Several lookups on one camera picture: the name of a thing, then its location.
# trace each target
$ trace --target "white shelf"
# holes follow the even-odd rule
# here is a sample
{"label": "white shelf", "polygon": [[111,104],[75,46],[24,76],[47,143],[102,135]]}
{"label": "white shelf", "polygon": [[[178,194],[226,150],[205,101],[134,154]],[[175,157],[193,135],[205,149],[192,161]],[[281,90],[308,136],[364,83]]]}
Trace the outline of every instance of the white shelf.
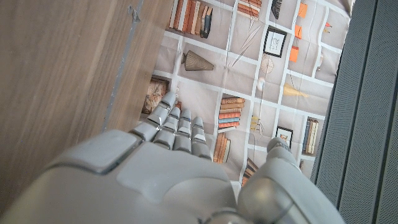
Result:
{"label": "white shelf", "polygon": [[308,161],[315,161],[315,156],[306,156],[306,155],[301,155],[301,159],[308,160]]}

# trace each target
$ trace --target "wooden panel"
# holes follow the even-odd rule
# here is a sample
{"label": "wooden panel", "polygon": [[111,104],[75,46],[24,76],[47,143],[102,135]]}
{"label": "wooden panel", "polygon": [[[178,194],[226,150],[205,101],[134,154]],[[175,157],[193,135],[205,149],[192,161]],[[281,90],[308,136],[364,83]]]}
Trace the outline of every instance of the wooden panel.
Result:
{"label": "wooden panel", "polygon": [[159,45],[170,22],[172,4],[172,1],[144,1],[141,22],[137,25],[133,40],[140,44],[132,46],[129,52],[130,63],[124,68],[107,128],[129,131],[136,125],[154,71]]}
{"label": "wooden panel", "polygon": [[[65,148],[101,132],[131,28],[132,16],[127,9],[138,2],[0,2],[0,214],[46,163]],[[150,11],[148,16],[154,17],[152,22],[165,20],[160,16],[171,9],[171,1],[163,2],[168,10],[161,10],[164,8],[157,2],[161,0],[144,4],[143,9]],[[149,3],[161,13],[150,10]],[[145,35],[134,38],[125,65],[129,73],[123,75],[130,85],[139,83],[140,88],[130,93],[141,91],[137,96],[142,99],[132,100],[132,94],[123,98],[128,92],[120,91],[116,101],[120,105],[123,101],[139,102],[135,111],[130,110],[136,120],[150,75],[137,75],[143,73],[134,71],[138,67],[132,54],[153,52],[150,55],[155,62],[159,43],[153,35],[162,37],[158,27],[145,22],[145,14],[141,18],[140,26],[156,31],[137,30],[137,35]],[[139,44],[141,47],[150,47],[132,50],[139,41],[146,42]],[[152,60],[141,57],[151,62],[143,70],[153,69]]]}

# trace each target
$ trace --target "book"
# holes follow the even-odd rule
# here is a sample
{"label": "book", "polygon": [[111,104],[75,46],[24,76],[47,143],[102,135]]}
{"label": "book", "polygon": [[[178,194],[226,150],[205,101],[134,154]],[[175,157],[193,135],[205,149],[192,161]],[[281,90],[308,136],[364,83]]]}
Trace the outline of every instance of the book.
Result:
{"label": "book", "polygon": [[192,23],[193,23],[193,15],[195,14],[195,8],[197,6],[196,0],[192,0],[189,10],[188,24],[186,32],[191,33]]}
{"label": "book", "polygon": [[251,166],[254,169],[254,171],[257,171],[259,169],[258,166],[256,166],[254,162],[249,158],[248,158],[248,166]]}
{"label": "book", "polygon": [[225,118],[238,118],[241,116],[240,112],[234,113],[223,113],[218,115],[218,119],[225,119]]}
{"label": "book", "polygon": [[221,153],[220,153],[219,158],[218,158],[218,163],[222,163],[223,162],[227,143],[228,143],[228,139],[224,138],[224,144],[223,144],[223,148],[221,149]]}
{"label": "book", "polygon": [[229,139],[226,142],[226,149],[223,157],[223,162],[225,163],[228,160],[229,149],[231,148],[231,140]]}
{"label": "book", "polygon": [[197,3],[195,4],[195,11],[193,12],[192,28],[190,31],[191,34],[193,34],[193,35],[195,35],[195,29],[197,27],[199,9],[200,9],[200,1],[197,1]]}
{"label": "book", "polygon": [[174,29],[178,29],[178,25],[180,24],[182,4],[183,4],[183,0],[178,0],[177,9],[175,11],[174,25],[173,25]]}
{"label": "book", "polygon": [[205,10],[205,5],[204,4],[200,4],[199,12],[198,12],[198,18],[197,18],[197,24],[195,26],[195,35],[200,35],[201,16],[203,15],[203,11],[204,10]]}
{"label": "book", "polygon": [[205,28],[203,30],[203,37],[207,38],[209,37],[209,33],[210,33],[210,28],[211,28],[211,16],[213,15],[213,8],[209,7],[207,9],[207,13],[205,16]]}
{"label": "book", "polygon": [[220,147],[221,147],[221,137],[222,136],[223,136],[223,134],[217,135],[216,147],[214,148],[213,162],[217,162],[218,152],[220,151]]}
{"label": "book", "polygon": [[239,1],[239,4],[242,4],[243,6],[250,7],[251,9],[256,10],[257,12],[260,12],[260,7],[257,6],[257,4],[252,4],[250,2],[245,2],[245,1]]}
{"label": "book", "polygon": [[231,109],[221,109],[220,114],[223,113],[234,113],[234,112],[242,112],[242,108],[231,108]]}
{"label": "book", "polygon": [[261,7],[261,1],[256,1],[256,0],[240,0],[239,3],[248,3],[250,5],[256,6],[256,7]]}
{"label": "book", "polygon": [[226,131],[232,131],[232,130],[235,130],[235,129],[236,129],[236,127],[220,128],[220,129],[218,130],[218,133],[224,133],[224,132],[226,132]]}
{"label": "book", "polygon": [[244,103],[245,99],[238,97],[230,97],[221,99],[221,104],[229,104],[229,103]]}
{"label": "book", "polygon": [[207,9],[208,9],[208,7],[205,6],[205,9],[203,10],[203,14],[201,15],[200,37],[203,37],[203,32],[205,31],[205,17],[206,17]]}
{"label": "book", "polygon": [[245,172],[247,172],[248,174],[250,174],[250,176],[254,175],[254,171],[249,169],[248,167],[246,168]]}
{"label": "book", "polygon": [[310,119],[310,127],[308,129],[307,142],[305,143],[305,153],[309,153],[308,149],[310,147],[311,131],[312,131],[312,120]]}
{"label": "book", "polygon": [[232,108],[243,108],[243,103],[228,103],[225,105],[221,105],[220,109],[232,109]]}
{"label": "book", "polygon": [[253,12],[253,14],[255,15],[255,16],[259,16],[259,11],[258,10],[255,10],[255,9],[253,9],[253,8],[251,8],[251,7],[247,7],[247,6],[245,6],[244,4],[241,4],[241,3],[239,3],[238,4],[238,8],[241,8],[241,9],[244,9],[244,10],[246,10],[247,12]]}
{"label": "book", "polygon": [[250,11],[250,10],[242,8],[241,6],[238,6],[238,12],[243,12],[249,16],[259,17],[259,14],[257,11],[253,11],[253,10]]}
{"label": "book", "polygon": [[225,133],[222,133],[221,134],[221,147],[220,147],[220,150],[218,151],[217,162],[220,162],[220,155],[224,149],[224,140],[225,140]]}
{"label": "book", "polygon": [[315,133],[313,135],[313,142],[312,142],[312,148],[311,148],[311,153],[313,154],[315,152],[315,141],[317,139],[317,133],[318,133],[318,121],[315,121],[316,125],[315,125]]}
{"label": "book", "polygon": [[239,11],[239,8],[238,8],[238,10],[237,10],[236,12],[237,12],[239,15],[242,15],[242,16],[245,16],[245,17],[247,17],[247,18],[250,18],[250,19],[253,20],[253,21],[258,21],[258,20],[259,20],[259,18],[256,17],[256,16],[250,16],[250,15],[244,13],[244,12]]}
{"label": "book", "polygon": [[187,10],[185,11],[184,23],[182,26],[182,32],[186,32],[188,29],[189,17],[191,15],[191,5],[192,5],[192,0],[188,0]]}
{"label": "book", "polygon": [[317,126],[316,122],[314,122],[314,121],[311,121],[311,122],[312,122],[311,137],[310,137],[310,144],[308,145],[308,152],[309,153],[313,153],[312,146],[313,146],[313,142],[314,142],[315,127]]}
{"label": "book", "polygon": [[308,131],[310,129],[310,120],[307,120],[307,125],[305,126],[305,132],[304,132],[304,140],[303,140],[303,147],[302,150],[305,151],[305,145],[307,144],[307,139],[308,139]]}
{"label": "book", "polygon": [[230,123],[230,122],[237,122],[239,121],[241,118],[225,118],[225,119],[219,119],[218,123]]}
{"label": "book", "polygon": [[233,126],[239,126],[239,122],[230,122],[230,123],[218,124],[219,128],[228,128],[228,127],[233,127]]}
{"label": "book", "polygon": [[177,27],[177,30],[179,31],[182,31],[182,28],[184,26],[184,19],[185,19],[185,13],[187,12],[187,5],[188,5],[188,0],[183,0],[180,19],[178,20],[178,27]]}
{"label": "book", "polygon": [[169,27],[174,27],[175,13],[177,12],[178,0],[174,0],[173,8],[172,8],[172,17],[170,18]]}

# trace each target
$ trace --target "framed picture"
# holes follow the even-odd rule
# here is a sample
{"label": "framed picture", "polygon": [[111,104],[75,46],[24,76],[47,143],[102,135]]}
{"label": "framed picture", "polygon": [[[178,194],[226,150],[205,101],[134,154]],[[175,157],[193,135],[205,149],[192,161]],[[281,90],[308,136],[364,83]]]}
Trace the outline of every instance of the framed picture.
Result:
{"label": "framed picture", "polygon": [[286,35],[285,32],[268,28],[263,52],[275,57],[282,57]]}
{"label": "framed picture", "polygon": [[293,130],[282,128],[280,126],[276,129],[276,136],[280,137],[281,139],[285,140],[287,145],[291,148],[292,147],[292,137],[293,137]]}

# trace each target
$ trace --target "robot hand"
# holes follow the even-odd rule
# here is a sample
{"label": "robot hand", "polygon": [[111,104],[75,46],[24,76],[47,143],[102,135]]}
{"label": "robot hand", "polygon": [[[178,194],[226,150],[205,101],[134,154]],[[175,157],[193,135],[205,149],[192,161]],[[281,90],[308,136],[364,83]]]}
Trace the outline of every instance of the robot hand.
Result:
{"label": "robot hand", "polygon": [[174,103],[168,93],[130,133],[107,131],[65,151],[0,222],[343,223],[276,138],[236,204],[203,121]]}

